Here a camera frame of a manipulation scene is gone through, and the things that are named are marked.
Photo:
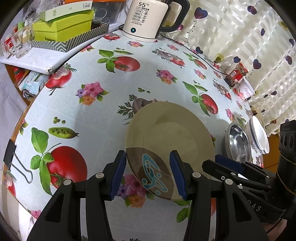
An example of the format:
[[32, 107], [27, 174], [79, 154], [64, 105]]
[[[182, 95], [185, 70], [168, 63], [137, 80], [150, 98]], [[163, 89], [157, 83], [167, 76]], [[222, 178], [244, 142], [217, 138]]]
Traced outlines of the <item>person's right hand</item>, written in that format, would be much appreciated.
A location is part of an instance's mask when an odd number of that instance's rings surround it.
[[278, 221], [276, 221], [273, 224], [270, 224], [267, 222], [262, 222], [261, 224], [263, 225], [263, 228], [267, 234], [281, 233], [287, 226], [287, 220], [280, 218]]

